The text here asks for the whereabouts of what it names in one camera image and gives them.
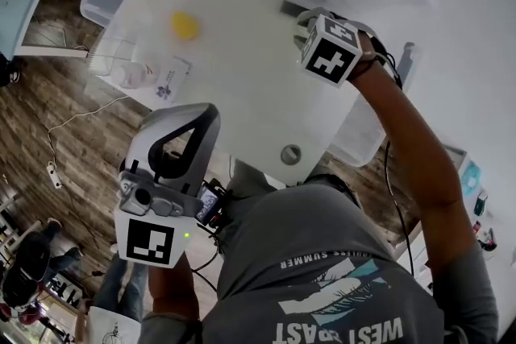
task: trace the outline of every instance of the white wall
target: white wall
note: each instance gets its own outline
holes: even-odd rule
[[[481,166],[502,244],[488,268],[503,332],[516,316],[516,271],[508,268],[516,242],[516,0],[433,2],[437,29],[409,96]]]

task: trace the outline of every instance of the wooden floor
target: wooden floor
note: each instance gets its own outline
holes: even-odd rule
[[[69,46],[90,47],[101,28],[81,16],[80,1],[42,0],[27,41],[61,45],[63,32],[59,28],[63,28]],[[85,258],[72,273],[94,294],[102,278],[92,277],[91,272],[106,270],[109,247],[115,241],[112,211],[118,200],[119,165],[149,109],[127,98],[53,131],[56,163],[65,186],[55,190],[45,169],[52,160],[47,130],[123,95],[89,75],[85,60],[30,58],[26,64],[19,83],[0,89],[0,201],[16,193],[13,214],[21,227],[36,219],[61,220],[67,238],[84,247]],[[364,210],[386,236],[399,242],[402,229],[385,188],[383,155],[382,149],[364,168],[351,168],[328,154],[323,161],[359,193]],[[226,184],[228,162],[228,154],[215,151],[208,176]],[[418,213],[399,184],[395,162],[393,165],[394,194],[407,226],[412,228]],[[196,267],[213,255],[214,246],[200,233],[188,252]],[[218,259],[205,270],[206,276],[216,282],[221,265]],[[202,281],[196,287],[204,314],[215,296]]]

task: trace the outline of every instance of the electrical outlet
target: electrical outlet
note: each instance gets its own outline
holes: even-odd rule
[[[61,180],[59,179],[59,176],[56,172],[56,165],[53,163],[49,163],[47,166],[47,172],[50,176],[50,179],[52,180],[52,183],[54,184],[55,189],[61,189],[63,184],[61,183]]]

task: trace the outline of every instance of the yellow sponge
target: yellow sponge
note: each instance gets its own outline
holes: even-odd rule
[[[185,12],[174,12],[170,18],[170,26],[181,40],[193,40],[199,36],[199,22]]]

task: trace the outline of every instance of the cord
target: cord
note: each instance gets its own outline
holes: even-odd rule
[[[199,271],[202,270],[203,268],[206,268],[208,265],[210,265],[211,263],[213,263],[215,261],[215,259],[217,258],[217,255],[220,253],[220,241],[218,240],[215,232],[211,232],[204,225],[197,224],[197,226],[199,228],[201,228],[202,230],[204,230],[205,232],[207,232],[208,234],[210,234],[210,238],[213,238],[215,241],[215,244],[217,245],[217,251],[215,252],[214,256],[211,257],[211,259],[209,259],[206,263],[204,263],[203,265],[201,265],[198,268],[192,269],[192,273],[197,275],[201,279],[203,279],[211,287],[211,289],[213,289],[215,292],[217,292],[217,288]]]
[[[385,183],[387,184],[387,189],[389,190],[389,195],[390,195],[391,199],[393,200],[394,206],[396,207],[397,215],[399,216],[400,221],[402,222],[403,234],[405,235],[405,240],[406,240],[406,248],[409,252],[410,274],[412,274],[412,276],[414,276],[414,261],[412,260],[412,250],[410,249],[409,233],[406,230],[405,221],[403,220],[402,212],[400,210],[400,207],[397,205],[396,198],[394,197],[393,189],[390,185],[390,180],[389,180],[389,171],[387,169],[387,162],[389,161],[389,149],[390,149],[390,141],[387,142],[387,147],[385,148],[385,159],[384,159]]]
[[[127,99],[128,96],[122,96],[122,97],[117,97],[116,99],[114,99],[113,101],[105,104],[104,106],[101,106],[100,108],[98,108],[97,110],[94,110],[92,112],[86,112],[84,114],[75,114],[73,115],[68,121],[65,121],[63,123],[61,123],[60,125],[57,125],[57,126],[53,126],[52,128],[50,129],[47,129],[47,127],[45,127],[45,129],[47,129],[47,137],[48,137],[48,142],[50,143],[50,149],[52,150],[52,154],[53,154],[53,163],[54,163],[54,168],[56,169],[56,172],[57,172],[57,165],[56,165],[56,151],[54,150],[54,146],[52,144],[52,136],[50,135],[50,133],[52,131],[54,131],[55,129],[58,129],[58,128],[61,128],[63,126],[65,126],[66,124],[68,124],[69,122],[71,122],[72,120],[74,120],[75,118],[79,117],[79,116],[88,116],[88,115],[93,115],[93,114],[96,114],[98,112],[100,112],[101,110],[104,110],[105,108],[107,108],[108,106],[111,106],[113,105],[114,103],[118,102],[118,101],[122,101],[123,99]]]
[[[38,123],[47,131],[47,137],[48,137],[48,143],[50,144],[50,149],[52,151],[52,158],[53,158],[53,161],[52,164],[54,166],[54,168],[56,169],[56,173],[57,172],[57,161],[56,161],[56,151],[54,149],[54,146],[52,144],[52,136],[50,135],[50,133],[52,131],[54,131],[55,129],[57,128],[61,128],[62,126],[66,125],[67,123],[71,122],[72,120],[74,120],[76,117],[79,117],[79,116],[86,116],[86,115],[90,115],[90,114],[96,114],[97,112],[100,112],[101,110],[104,110],[105,108],[107,108],[108,106],[110,105],[113,105],[114,103],[116,103],[117,101],[121,101],[123,99],[127,99],[128,96],[124,96],[124,97],[118,97],[116,99],[114,99],[113,101],[107,103],[106,105],[104,106],[101,106],[100,108],[98,108],[97,110],[94,110],[93,112],[88,112],[88,113],[85,113],[85,114],[75,114],[73,115],[69,120],[67,120],[66,122],[63,122],[61,123],[60,125],[57,125],[57,126],[53,126],[52,128],[48,129],[44,124],[43,122],[41,122],[40,118],[38,117],[38,115],[36,114],[36,112],[25,102],[23,101],[17,93],[14,93],[12,92],[12,94],[16,97],[16,99],[18,99],[19,102],[21,102],[24,106],[26,106],[27,109],[29,109],[29,111],[32,113],[32,116],[38,121]],[[74,202],[73,202],[73,197],[72,197],[72,194],[70,193],[68,187],[66,187],[65,185],[62,185],[62,187],[66,190],[66,193],[68,194],[69,198],[70,198],[70,204],[72,206],[72,208],[70,209],[70,212],[72,213],[72,215],[87,229],[87,231],[89,232],[89,234],[91,235],[91,238],[93,238],[94,240],[94,243],[95,243],[95,246],[97,247],[97,250],[100,252],[100,247],[98,245],[98,242],[97,242],[97,239],[95,238],[95,235],[93,233],[93,231],[84,223],[84,221],[73,211],[75,209],[75,205],[74,205]]]
[[[210,282],[210,281],[209,281],[209,280],[208,280],[208,279],[207,279],[203,274],[200,274],[200,273],[198,273],[197,271],[194,271],[194,270],[192,270],[192,272],[193,272],[196,276],[198,276],[198,277],[200,277],[201,279],[203,279],[203,280],[204,280],[204,282],[206,282],[206,283],[211,287],[211,289],[212,289],[212,290],[214,290],[215,292],[217,292],[217,288],[216,288],[216,287],[215,287],[215,286],[214,286],[214,285],[213,285],[213,284],[212,284],[212,283],[211,283],[211,282]]]
[[[233,176],[231,175],[231,158],[232,156],[229,155],[229,167],[227,169],[227,172],[229,173],[229,179],[232,180],[233,179]]]
[[[385,56],[378,52],[372,52],[376,58],[380,58],[384,61],[384,64],[387,64],[390,68],[390,70],[393,72],[394,81],[396,82],[396,85],[403,90],[403,83],[402,79],[399,75],[399,73],[396,70],[396,60],[394,59],[394,56],[392,56],[390,53],[386,53]],[[384,159],[384,173],[385,173],[385,183],[387,184],[387,189],[389,190],[389,195],[391,199],[393,200],[394,206],[396,207],[397,215],[400,218],[400,221],[402,223],[402,229],[403,234],[405,235],[406,240],[406,247],[409,252],[409,260],[410,260],[410,274],[414,276],[414,261],[412,259],[412,250],[410,249],[410,240],[409,240],[409,233],[406,230],[405,220],[403,219],[402,211],[400,210],[400,207],[397,204],[396,198],[394,197],[393,189],[390,184],[389,180],[389,169],[387,168],[387,164],[389,162],[389,149],[390,149],[390,141],[387,142],[387,147],[385,148],[385,159]]]
[[[36,18],[36,16],[32,16],[34,18],[34,20],[36,21],[36,23],[38,23],[40,26],[48,26],[48,27],[51,27],[53,29],[57,29],[58,31],[60,31],[63,35],[63,43],[64,43],[64,47],[67,48],[68,47],[68,42],[66,41],[66,32],[64,30],[63,27],[58,27],[58,26],[53,26],[49,23],[40,23],[40,21],[38,20],[38,18]],[[41,36],[43,36],[46,40],[50,41],[51,43],[55,44],[56,46],[60,46],[58,44],[56,44],[56,42],[54,42],[53,40],[49,39],[47,36],[45,36],[43,33],[41,33],[40,31],[37,31]]]
[[[372,68],[372,66],[374,65],[374,63],[378,61],[378,58],[376,56],[374,56],[371,60],[362,60],[362,61],[359,61],[357,63],[358,64],[367,64],[367,66],[364,66],[360,71],[358,71],[358,68],[354,68],[353,69],[353,72],[351,72],[349,74],[349,76],[347,77],[347,80],[350,81],[350,82],[353,82],[357,77],[361,77],[364,73],[366,73],[370,68]]]

